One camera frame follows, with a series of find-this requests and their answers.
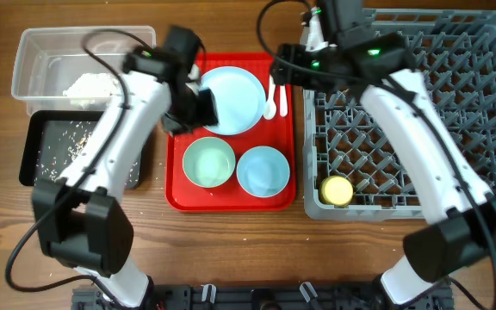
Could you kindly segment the green bowl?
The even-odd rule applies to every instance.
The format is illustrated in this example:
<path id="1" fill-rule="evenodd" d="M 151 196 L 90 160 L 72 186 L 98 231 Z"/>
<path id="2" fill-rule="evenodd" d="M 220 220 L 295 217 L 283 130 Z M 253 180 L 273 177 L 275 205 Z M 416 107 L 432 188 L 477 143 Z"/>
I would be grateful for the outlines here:
<path id="1" fill-rule="evenodd" d="M 204 137 L 191 143 L 183 154 L 183 172 L 196 186 L 215 188 L 233 174 L 236 155 L 223 139 Z"/>

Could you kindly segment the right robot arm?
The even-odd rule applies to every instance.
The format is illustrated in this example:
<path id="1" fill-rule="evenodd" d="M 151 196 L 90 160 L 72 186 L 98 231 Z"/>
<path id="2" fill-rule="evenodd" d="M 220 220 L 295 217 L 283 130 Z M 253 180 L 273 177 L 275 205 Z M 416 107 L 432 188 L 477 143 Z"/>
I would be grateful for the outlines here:
<path id="1" fill-rule="evenodd" d="M 376 278 L 374 308 L 408 307 L 483 258 L 492 265 L 496 306 L 496 193 L 437 114 L 405 40 L 376 36 L 358 1 L 318 1 L 302 18 L 307 40 L 279 46 L 271 76 L 305 90 L 347 88 L 385 133 L 427 221 L 405 236 L 400 261 Z"/>

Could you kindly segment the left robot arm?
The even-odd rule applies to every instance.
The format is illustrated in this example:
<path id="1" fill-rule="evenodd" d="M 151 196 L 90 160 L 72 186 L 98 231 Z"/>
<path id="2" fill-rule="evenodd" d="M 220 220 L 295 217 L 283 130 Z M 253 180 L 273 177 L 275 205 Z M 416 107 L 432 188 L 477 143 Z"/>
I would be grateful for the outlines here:
<path id="1" fill-rule="evenodd" d="M 152 279 L 130 257 L 133 226 L 121 208 L 129 170 L 157 124 L 171 135 L 217 124 L 214 96 L 201 90 L 195 59 L 203 44 L 172 26 L 162 46 L 140 43 L 112 69 L 121 94 L 56 181 L 34 186 L 36 233 L 44 255 L 75 269 L 122 309 L 152 306 Z"/>

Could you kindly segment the small light blue bowl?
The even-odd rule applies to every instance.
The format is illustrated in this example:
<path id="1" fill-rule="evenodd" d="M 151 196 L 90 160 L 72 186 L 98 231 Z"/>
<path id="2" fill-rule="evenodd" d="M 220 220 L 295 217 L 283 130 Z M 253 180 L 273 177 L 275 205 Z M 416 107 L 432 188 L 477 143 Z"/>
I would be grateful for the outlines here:
<path id="1" fill-rule="evenodd" d="M 249 195 L 271 198 L 287 187 L 290 179 L 289 162 L 273 147 L 252 147 L 240 157 L 236 178 Z"/>

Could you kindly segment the white napkin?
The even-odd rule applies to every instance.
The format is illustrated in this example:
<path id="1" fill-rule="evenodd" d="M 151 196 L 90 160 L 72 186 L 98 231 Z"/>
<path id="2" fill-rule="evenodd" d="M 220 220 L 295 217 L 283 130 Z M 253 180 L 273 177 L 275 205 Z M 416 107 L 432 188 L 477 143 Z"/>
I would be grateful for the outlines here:
<path id="1" fill-rule="evenodd" d="M 71 99 L 71 105 L 82 109 L 95 105 L 107 105 L 111 96 L 120 95 L 118 80 L 109 73 L 84 73 L 63 96 Z"/>

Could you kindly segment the yellow plastic cup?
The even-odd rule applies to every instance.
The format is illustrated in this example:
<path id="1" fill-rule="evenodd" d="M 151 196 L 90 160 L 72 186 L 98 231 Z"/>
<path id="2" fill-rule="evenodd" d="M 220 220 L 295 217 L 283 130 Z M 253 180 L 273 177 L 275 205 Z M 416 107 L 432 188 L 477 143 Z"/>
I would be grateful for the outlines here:
<path id="1" fill-rule="evenodd" d="M 354 195 L 351 182 L 341 176 L 327 177 L 319 187 L 319 198 L 324 204 L 345 207 L 350 204 Z"/>

